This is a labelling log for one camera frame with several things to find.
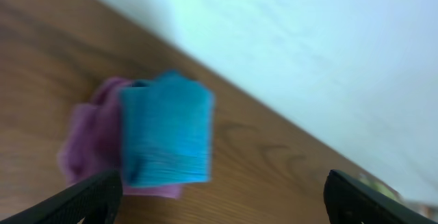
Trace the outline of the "blue microfiber cloth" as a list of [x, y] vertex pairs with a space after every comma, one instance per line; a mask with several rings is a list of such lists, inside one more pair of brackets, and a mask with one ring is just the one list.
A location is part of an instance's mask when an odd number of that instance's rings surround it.
[[121, 89], [123, 175], [136, 188], [207, 182], [214, 94], [169, 71]]

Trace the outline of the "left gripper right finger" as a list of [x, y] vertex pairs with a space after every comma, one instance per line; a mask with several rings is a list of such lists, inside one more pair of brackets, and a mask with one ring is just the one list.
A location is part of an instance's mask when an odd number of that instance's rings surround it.
[[437, 224], [339, 170], [328, 174], [323, 195], [331, 224]]

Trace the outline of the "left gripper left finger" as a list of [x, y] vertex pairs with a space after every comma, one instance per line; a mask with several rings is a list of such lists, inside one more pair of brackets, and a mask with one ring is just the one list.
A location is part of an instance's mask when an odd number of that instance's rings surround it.
[[113, 224], [123, 196], [116, 170], [93, 175], [1, 224]]

